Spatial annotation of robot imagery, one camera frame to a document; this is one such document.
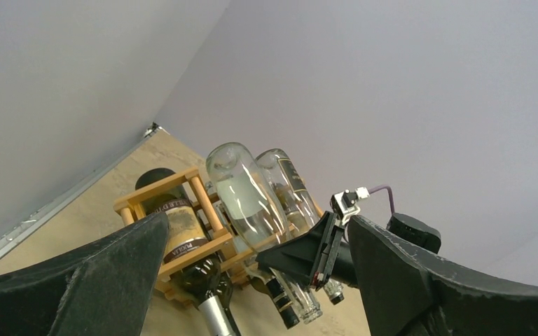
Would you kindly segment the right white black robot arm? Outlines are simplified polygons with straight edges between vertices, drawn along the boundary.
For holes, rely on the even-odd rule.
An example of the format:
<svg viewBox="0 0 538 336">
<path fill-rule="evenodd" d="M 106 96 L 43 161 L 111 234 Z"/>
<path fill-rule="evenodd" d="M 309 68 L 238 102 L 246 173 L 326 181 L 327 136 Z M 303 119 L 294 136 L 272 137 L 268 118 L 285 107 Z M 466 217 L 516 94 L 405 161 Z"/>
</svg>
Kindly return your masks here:
<svg viewBox="0 0 538 336">
<path fill-rule="evenodd" d="M 319 289 L 330 279 L 358 288 L 357 276 L 379 263 L 379 251 L 399 242 L 437 254 L 441 235 L 402 213 L 393 213 L 385 228 L 360 215 L 343 227 L 335 213 L 326 211 L 305 234 L 258 253 L 256 262 L 261 270 L 281 272 L 303 288 Z"/>
</svg>

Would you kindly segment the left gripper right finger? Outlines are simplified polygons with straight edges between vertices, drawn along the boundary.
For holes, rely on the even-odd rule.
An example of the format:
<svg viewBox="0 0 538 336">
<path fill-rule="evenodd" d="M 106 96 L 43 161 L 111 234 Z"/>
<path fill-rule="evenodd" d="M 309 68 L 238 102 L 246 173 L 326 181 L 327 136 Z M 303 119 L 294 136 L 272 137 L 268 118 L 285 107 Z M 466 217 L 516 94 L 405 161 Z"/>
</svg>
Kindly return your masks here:
<svg viewBox="0 0 538 336">
<path fill-rule="evenodd" d="M 538 335 L 538 286 L 459 265 L 363 216 L 348 232 L 372 335 Z"/>
</svg>

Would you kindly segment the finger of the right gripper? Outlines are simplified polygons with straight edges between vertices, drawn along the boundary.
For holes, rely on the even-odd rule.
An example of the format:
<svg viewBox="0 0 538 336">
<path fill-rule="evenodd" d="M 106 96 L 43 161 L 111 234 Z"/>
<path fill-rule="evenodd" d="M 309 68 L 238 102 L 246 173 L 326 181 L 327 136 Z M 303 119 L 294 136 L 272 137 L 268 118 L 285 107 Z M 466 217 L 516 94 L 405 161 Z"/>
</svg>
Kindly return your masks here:
<svg viewBox="0 0 538 336">
<path fill-rule="evenodd" d="M 329 279 L 343 281 L 342 238 L 337 215 L 327 211 L 305 234 L 259 252 L 256 262 L 261 270 L 283 273 L 304 289 L 318 290 Z"/>
</svg>

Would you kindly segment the clear bottle front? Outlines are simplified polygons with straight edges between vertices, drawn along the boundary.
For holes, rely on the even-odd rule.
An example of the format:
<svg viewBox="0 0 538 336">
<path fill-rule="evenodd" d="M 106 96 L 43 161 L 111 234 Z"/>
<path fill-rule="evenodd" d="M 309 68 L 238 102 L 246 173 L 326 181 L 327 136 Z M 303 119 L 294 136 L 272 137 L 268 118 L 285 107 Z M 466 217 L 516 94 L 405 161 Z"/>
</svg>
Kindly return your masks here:
<svg viewBox="0 0 538 336">
<path fill-rule="evenodd" d="M 282 205 L 287 220 L 296 228 L 294 236 L 306 233 L 317 223 L 322 213 L 291 158 L 284 150 L 272 148 L 259 154 L 256 163 Z"/>
</svg>

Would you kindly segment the dark labelled wine bottle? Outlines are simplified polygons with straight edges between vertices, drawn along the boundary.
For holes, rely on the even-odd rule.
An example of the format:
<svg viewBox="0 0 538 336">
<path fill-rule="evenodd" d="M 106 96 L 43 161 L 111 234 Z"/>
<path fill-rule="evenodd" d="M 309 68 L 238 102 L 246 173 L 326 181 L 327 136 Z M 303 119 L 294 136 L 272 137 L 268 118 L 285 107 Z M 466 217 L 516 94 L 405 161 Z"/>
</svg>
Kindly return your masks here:
<svg viewBox="0 0 538 336">
<path fill-rule="evenodd" d="M 256 291 L 266 294 L 271 299 L 286 329 L 289 330 L 299 324 L 299 318 L 293 309 L 292 301 L 275 277 L 271 277 L 269 280 L 252 277 L 250 284 Z"/>
</svg>

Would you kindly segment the olive green wine bottle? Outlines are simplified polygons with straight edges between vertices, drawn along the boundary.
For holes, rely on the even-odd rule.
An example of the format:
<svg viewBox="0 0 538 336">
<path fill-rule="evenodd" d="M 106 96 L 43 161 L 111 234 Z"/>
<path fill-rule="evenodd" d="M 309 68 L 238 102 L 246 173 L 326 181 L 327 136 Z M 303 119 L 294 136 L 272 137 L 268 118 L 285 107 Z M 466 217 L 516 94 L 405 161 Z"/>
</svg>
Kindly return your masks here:
<svg viewBox="0 0 538 336">
<path fill-rule="evenodd" d="M 164 264 L 209 242 L 209 234 L 200 222 L 182 185 L 152 197 L 142 204 L 147 215 L 164 213 L 169 221 Z M 171 282 L 180 296 L 193 302 L 202 314 L 211 335 L 240 334 L 229 309 L 231 282 L 221 273 L 217 254 L 209 254 L 178 271 L 171 276 Z"/>
</svg>

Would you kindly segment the tall clear bottle back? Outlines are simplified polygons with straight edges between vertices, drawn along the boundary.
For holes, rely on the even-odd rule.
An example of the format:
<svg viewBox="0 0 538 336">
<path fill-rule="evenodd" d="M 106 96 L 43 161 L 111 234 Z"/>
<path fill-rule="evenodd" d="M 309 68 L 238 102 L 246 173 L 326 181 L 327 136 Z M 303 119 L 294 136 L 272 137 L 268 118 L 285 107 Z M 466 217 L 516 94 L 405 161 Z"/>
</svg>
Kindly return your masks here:
<svg viewBox="0 0 538 336">
<path fill-rule="evenodd" d="M 294 235 L 276 194 L 249 150 L 238 142 L 221 144 L 207 156 L 206 169 L 234 231 L 254 251 L 244 262 L 248 275 L 267 280 L 275 277 L 305 324 L 321 317 L 320 304 L 308 290 L 283 273 L 258 267 L 259 252 L 287 242 Z"/>
</svg>

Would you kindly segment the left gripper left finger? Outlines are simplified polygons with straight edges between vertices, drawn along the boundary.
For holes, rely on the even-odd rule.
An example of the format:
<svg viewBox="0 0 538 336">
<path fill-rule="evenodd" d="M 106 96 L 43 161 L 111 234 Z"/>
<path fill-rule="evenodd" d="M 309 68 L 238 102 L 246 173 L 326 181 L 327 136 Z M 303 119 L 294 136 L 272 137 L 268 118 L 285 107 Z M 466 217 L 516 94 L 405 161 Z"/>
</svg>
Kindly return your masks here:
<svg viewBox="0 0 538 336">
<path fill-rule="evenodd" d="M 0 335 L 139 335 L 168 234 L 153 214 L 0 275 Z"/>
</svg>

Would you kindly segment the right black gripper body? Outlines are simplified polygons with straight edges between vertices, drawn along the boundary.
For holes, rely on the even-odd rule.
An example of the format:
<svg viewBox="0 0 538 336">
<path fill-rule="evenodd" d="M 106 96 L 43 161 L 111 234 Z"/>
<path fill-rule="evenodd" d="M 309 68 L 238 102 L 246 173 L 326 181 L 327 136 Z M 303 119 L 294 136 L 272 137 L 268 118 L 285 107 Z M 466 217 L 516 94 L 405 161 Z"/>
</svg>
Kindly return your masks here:
<svg viewBox="0 0 538 336">
<path fill-rule="evenodd" d="M 327 236 L 326 252 L 325 279 L 333 279 L 350 288 L 357 288 L 358 280 L 350 245 L 343 241 L 342 232 L 331 232 Z"/>
</svg>

